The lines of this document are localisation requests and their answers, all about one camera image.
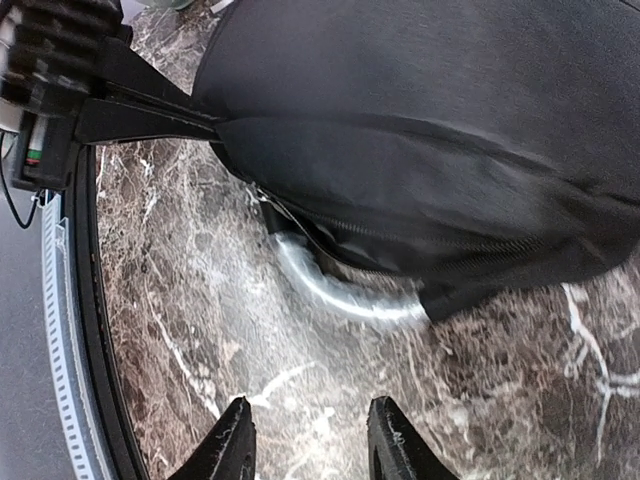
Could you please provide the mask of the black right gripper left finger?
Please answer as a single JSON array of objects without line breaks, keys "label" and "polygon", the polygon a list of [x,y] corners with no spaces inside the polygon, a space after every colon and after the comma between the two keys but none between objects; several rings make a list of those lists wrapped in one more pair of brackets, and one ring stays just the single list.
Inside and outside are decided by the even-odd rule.
[{"label": "black right gripper left finger", "polygon": [[235,398],[170,480],[253,480],[256,428],[251,405]]}]

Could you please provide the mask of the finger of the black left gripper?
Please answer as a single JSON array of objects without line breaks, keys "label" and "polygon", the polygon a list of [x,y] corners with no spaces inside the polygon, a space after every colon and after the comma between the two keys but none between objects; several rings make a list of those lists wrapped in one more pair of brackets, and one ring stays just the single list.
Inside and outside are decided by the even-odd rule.
[{"label": "finger of the black left gripper", "polygon": [[173,107],[90,98],[80,111],[74,137],[87,145],[163,138],[219,142],[218,122],[216,117]]},{"label": "finger of the black left gripper", "polygon": [[109,96],[134,106],[150,107],[163,116],[174,115],[198,123],[220,120],[207,114],[190,95],[118,38],[102,39],[97,77],[105,83]]}]

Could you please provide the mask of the black student bag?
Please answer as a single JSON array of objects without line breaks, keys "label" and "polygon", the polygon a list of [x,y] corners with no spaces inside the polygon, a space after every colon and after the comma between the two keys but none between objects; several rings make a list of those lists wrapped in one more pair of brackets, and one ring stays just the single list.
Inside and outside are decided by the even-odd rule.
[{"label": "black student bag", "polygon": [[233,175],[432,321],[638,247],[635,4],[237,1],[193,94]]}]

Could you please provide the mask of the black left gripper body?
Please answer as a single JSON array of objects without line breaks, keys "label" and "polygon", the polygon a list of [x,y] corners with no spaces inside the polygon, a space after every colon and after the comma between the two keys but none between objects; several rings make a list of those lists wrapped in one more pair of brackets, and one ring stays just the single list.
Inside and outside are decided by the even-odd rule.
[{"label": "black left gripper body", "polygon": [[118,1],[1,4],[1,129],[13,187],[63,190],[81,148],[132,141],[112,82],[132,30]]}]

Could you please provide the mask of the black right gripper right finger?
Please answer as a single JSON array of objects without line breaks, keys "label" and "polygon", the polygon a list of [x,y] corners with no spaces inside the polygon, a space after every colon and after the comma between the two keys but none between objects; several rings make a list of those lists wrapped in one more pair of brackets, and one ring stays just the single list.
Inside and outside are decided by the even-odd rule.
[{"label": "black right gripper right finger", "polygon": [[367,437],[370,479],[458,480],[390,396],[371,401]]}]

